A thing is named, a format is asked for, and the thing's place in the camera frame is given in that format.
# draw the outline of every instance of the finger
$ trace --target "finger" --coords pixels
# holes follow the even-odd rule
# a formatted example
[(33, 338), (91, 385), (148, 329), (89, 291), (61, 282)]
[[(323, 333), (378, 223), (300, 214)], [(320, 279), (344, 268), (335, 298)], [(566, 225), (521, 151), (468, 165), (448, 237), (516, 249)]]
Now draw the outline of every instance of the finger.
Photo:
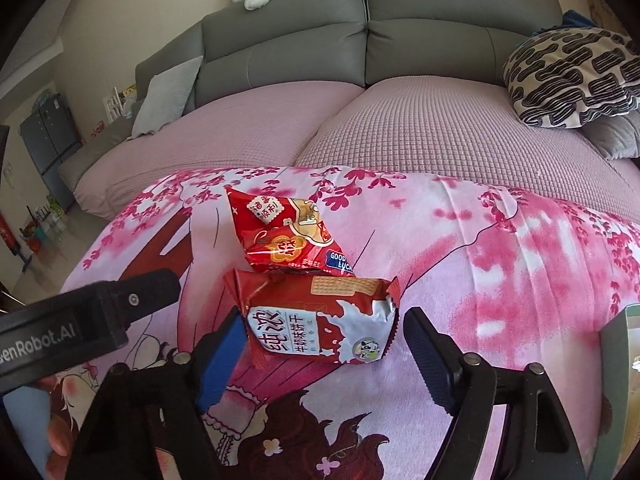
[(69, 456), (74, 444), (71, 428), (57, 415), (51, 417), (47, 429), (47, 440), (51, 449), (60, 456)]
[(47, 460), (46, 473), (49, 480), (65, 480), (66, 468), (69, 465), (67, 456), (51, 453)]

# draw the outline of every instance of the light blue pillow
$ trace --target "light blue pillow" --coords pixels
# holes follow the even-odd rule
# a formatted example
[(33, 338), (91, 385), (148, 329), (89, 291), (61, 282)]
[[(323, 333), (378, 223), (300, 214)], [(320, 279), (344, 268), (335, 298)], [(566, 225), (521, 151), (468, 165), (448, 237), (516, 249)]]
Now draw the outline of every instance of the light blue pillow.
[(153, 77), (129, 139), (157, 133), (182, 116), (202, 58), (195, 57)]
[(51, 418), (49, 394), (37, 388), (22, 386), (6, 394), (2, 402), (24, 450), (38, 473), (47, 478), (47, 460), (51, 453), (47, 440)]

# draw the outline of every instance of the pink bedsheet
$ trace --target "pink bedsheet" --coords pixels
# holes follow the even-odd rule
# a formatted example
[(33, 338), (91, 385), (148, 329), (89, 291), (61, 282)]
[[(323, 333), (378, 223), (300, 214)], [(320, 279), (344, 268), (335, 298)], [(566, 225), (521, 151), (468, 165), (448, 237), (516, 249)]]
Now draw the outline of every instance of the pink bedsheet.
[(456, 176), (522, 187), (638, 222), (633, 180), (640, 171), (625, 162), (620, 166), (630, 179), (579, 128), (526, 126), (504, 87), (427, 75), (385, 79), (367, 89), (322, 124), (294, 165)]
[[(191, 351), (225, 317), (232, 300), (221, 276), (248, 268), (229, 185), (314, 200), (356, 275), (399, 277), (401, 316), (420, 305), (463, 351), (497, 366), (545, 365), (590, 464), (600, 418), (598, 330), (639, 300), (640, 226), (521, 189), (345, 167), (185, 171), (138, 196), (65, 289), (170, 267), (181, 276), (182, 296), (134, 323), (126, 348), (60, 374), (54, 405), (75, 427), (114, 362), (160, 365), (171, 349)], [(497, 415), (477, 478), (491, 472)], [(287, 478), (423, 478), (449, 421), (402, 331), (382, 361), (367, 365), (278, 357), (256, 370), (245, 353), (205, 417), (234, 479), (285, 471)], [(174, 478), (170, 458), (159, 453)]]
[(123, 142), (84, 174), (74, 195), (84, 211), (113, 220), (159, 178), (222, 166), (293, 166), (329, 117), (364, 90), (335, 81), (295, 81), (229, 95)]

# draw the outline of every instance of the patterned pillow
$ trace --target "patterned pillow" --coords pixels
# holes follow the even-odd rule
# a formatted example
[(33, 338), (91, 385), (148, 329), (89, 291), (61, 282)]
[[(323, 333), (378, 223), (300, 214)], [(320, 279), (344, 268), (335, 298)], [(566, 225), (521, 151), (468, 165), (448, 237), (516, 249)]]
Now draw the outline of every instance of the patterned pillow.
[(578, 128), (639, 107), (639, 54), (631, 38), (601, 28), (550, 30), (519, 46), (502, 77), (523, 123)]

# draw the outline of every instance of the sofa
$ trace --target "sofa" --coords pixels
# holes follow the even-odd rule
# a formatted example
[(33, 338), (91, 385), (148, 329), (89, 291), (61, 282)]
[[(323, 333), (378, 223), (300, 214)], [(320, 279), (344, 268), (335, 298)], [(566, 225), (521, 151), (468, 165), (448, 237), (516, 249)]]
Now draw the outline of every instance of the sofa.
[[(558, 0), (272, 0), (204, 17), (136, 67), (139, 101), (60, 168), (113, 219), (180, 170), (332, 164), (426, 171), (640, 220), (640, 172), (580, 129), (525, 126), (501, 79)], [(183, 117), (124, 142), (151, 78), (204, 56)]]

